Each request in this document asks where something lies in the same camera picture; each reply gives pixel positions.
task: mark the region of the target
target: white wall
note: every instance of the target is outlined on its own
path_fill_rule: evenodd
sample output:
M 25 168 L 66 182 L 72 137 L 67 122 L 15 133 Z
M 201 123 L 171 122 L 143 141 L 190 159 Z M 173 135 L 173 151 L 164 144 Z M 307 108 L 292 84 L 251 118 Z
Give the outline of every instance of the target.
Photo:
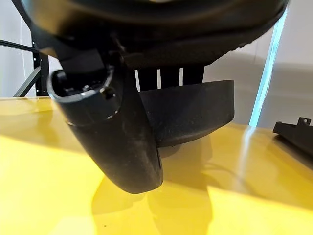
M 258 126 L 313 119 L 313 1 L 292 0 Z
M 0 0 L 0 39 L 32 44 L 29 29 L 10 0 Z M 0 97 L 12 97 L 33 70 L 31 52 L 0 46 Z M 35 89 L 27 95 L 35 96 Z
M 268 54 L 271 36 L 272 29 L 252 44 L 229 52 L 205 68 L 204 82 L 227 79 L 234 80 L 234 123 L 249 124 Z

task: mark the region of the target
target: blue light strip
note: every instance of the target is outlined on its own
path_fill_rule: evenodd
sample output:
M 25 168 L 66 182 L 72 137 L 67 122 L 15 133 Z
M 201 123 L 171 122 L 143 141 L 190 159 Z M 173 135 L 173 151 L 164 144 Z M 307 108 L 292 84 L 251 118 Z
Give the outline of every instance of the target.
M 251 119 L 250 119 L 250 126 L 256 127 L 259 121 L 259 117 L 261 114 L 262 106 L 264 103 L 264 100 L 266 98 L 266 95 L 268 93 L 270 80 L 272 77 L 273 67 L 276 59 L 276 54 L 279 46 L 280 37 L 283 32 L 283 28 L 285 25 L 285 19 L 287 16 L 288 9 L 285 10 L 284 14 L 280 18 L 280 20 L 275 24 L 272 39 L 270 42 L 269 50 L 268 50 L 268 56 L 266 58 L 260 86 L 258 93 L 256 95 Z

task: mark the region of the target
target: black object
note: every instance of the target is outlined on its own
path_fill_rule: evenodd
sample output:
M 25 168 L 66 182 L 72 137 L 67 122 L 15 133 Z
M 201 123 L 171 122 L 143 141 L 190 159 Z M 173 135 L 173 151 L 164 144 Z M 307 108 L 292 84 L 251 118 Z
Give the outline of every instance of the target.
M 8 42 L 8 41 L 1 40 L 1 39 L 0 39 L 0 45 L 1 46 L 5 46 L 5 47 L 19 49 L 19 50 L 30 51 L 30 52 L 33 52 L 33 53 L 38 53 L 38 50 L 36 50 L 33 47 L 28 47 L 28 46 L 25 46 L 25 45 L 12 43 L 12 42 Z
M 13 97 L 24 97 L 32 88 L 32 86 L 40 79 L 40 66 L 35 68 L 34 71 L 28 76 L 28 78 L 23 82 L 18 91 Z
M 179 85 L 179 67 L 162 67 L 161 87 L 176 87 Z
M 104 83 L 70 96 L 59 90 L 63 76 L 64 72 L 56 71 L 48 80 L 49 94 L 106 176 L 130 193 L 160 186 L 162 166 L 134 73 L 112 70 Z M 71 85 L 63 87 L 69 90 Z
M 138 70 L 138 79 L 141 91 L 157 89 L 157 70 L 155 68 Z
M 158 147 L 196 140 L 234 118 L 232 80 L 170 87 L 139 94 Z
M 36 96 L 48 96 L 47 78 L 49 77 L 49 59 L 48 56 L 42 53 L 34 53 L 34 68 L 40 66 L 39 79 L 36 81 Z
M 203 67 L 268 31 L 288 0 L 22 2 L 36 47 L 64 69 L 48 90 L 72 131 L 113 182 L 139 193 L 162 182 L 157 147 L 232 120 L 233 82 L 201 83 Z
M 296 125 L 277 122 L 273 129 L 290 143 L 313 156 L 313 126 L 311 119 L 300 117 Z

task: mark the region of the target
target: glossy yellow surface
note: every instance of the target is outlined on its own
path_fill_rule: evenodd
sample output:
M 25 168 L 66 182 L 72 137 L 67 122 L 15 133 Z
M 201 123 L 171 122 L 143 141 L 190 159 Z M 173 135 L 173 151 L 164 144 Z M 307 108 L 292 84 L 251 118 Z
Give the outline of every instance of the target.
M 160 152 L 163 185 L 131 195 L 50 99 L 1 100 L 0 234 L 313 234 L 313 167 L 270 131 L 230 124 Z

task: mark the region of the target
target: black plastic bracket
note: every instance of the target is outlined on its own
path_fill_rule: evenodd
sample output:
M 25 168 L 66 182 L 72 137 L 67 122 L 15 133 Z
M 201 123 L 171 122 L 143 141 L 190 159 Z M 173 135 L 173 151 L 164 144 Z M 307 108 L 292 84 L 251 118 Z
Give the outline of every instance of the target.
M 300 117 L 296 125 L 279 121 L 275 124 L 273 132 L 313 156 L 313 126 L 310 126 L 310 123 L 311 119 L 305 117 Z
M 158 147 L 210 134 L 234 118 L 234 81 L 140 92 Z

